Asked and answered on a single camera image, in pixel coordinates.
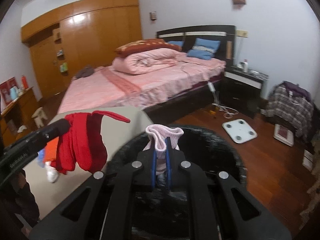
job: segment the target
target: wooden cabinet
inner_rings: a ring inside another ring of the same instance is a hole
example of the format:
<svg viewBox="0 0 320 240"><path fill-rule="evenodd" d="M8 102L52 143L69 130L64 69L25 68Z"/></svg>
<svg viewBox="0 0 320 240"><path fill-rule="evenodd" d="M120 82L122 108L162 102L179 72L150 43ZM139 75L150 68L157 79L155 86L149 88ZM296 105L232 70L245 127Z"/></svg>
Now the wooden cabinet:
<svg viewBox="0 0 320 240"><path fill-rule="evenodd" d="M66 89L59 69L53 36L30 47L33 69L44 99Z"/></svg>
<svg viewBox="0 0 320 240"><path fill-rule="evenodd" d="M25 125L28 129L24 134L36 130L36 124L31 117L39 108L32 88L29 88L22 96L18 97L15 102L10 103L7 108L1 113L1 134L4 146L8 146L20 138L19 134L12 132L8 127L9 122L13 122L16 129Z"/></svg>
<svg viewBox="0 0 320 240"><path fill-rule="evenodd" d="M138 0L81 0L61 6L23 26L21 38L30 47L40 90L48 99L67 89L86 65L111 65L117 47L142 39ZM64 55L57 57L60 49ZM60 73L64 62L68 72Z"/></svg>

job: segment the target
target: wooden wardrobe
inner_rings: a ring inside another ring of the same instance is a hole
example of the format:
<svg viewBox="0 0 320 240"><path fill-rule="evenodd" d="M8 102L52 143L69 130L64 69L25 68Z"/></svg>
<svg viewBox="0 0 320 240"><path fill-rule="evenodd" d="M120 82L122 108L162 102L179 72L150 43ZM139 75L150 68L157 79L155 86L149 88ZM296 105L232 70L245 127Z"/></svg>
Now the wooden wardrobe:
<svg viewBox="0 0 320 240"><path fill-rule="evenodd" d="M44 99L66 90L86 65L111 65L117 47L141 39L138 0L80 0L21 28Z"/></svg>

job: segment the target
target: picture frame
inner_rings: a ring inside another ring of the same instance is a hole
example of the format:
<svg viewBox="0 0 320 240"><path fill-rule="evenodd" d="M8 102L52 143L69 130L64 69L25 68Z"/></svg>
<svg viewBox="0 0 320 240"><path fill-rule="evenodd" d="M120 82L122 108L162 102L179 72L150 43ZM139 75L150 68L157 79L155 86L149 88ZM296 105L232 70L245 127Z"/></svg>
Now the picture frame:
<svg viewBox="0 0 320 240"><path fill-rule="evenodd" d="M7 81L0 84L0 93L6 106L12 102L9 83Z"/></svg>

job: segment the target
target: blue pillow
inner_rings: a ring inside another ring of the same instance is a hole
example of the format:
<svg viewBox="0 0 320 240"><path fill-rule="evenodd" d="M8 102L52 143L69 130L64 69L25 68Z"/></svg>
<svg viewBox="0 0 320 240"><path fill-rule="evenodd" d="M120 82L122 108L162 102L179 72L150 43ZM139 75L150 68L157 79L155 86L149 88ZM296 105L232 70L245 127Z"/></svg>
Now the blue pillow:
<svg viewBox="0 0 320 240"><path fill-rule="evenodd" d="M218 50L219 46L220 41L210 41L196 38L196 42L193 45L192 49L188 52L187 57L197 57L200 59L209 60L214 57L214 54Z"/></svg>
<svg viewBox="0 0 320 240"><path fill-rule="evenodd" d="M191 49L188 51L187 57L197 57L200 59L210 60L212 58L212 53L205 50Z"/></svg>
<svg viewBox="0 0 320 240"><path fill-rule="evenodd" d="M180 47L183 46L183 41L168 41L169 44L178 45Z"/></svg>

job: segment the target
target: red pillow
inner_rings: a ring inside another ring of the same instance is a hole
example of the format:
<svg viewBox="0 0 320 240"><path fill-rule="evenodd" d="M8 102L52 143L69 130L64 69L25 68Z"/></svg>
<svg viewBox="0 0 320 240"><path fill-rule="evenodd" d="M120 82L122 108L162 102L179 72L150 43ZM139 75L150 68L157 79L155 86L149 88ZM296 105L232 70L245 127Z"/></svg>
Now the red pillow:
<svg viewBox="0 0 320 240"><path fill-rule="evenodd" d="M152 49L160 49L160 48L167 48L167 49L174 49L177 51L181 51L181 47L174 44L168 44L163 39L148 39L142 41L135 41L125 44L116 49L116 53L118 57L127 57L134 53L144 52L147 50Z"/></svg>

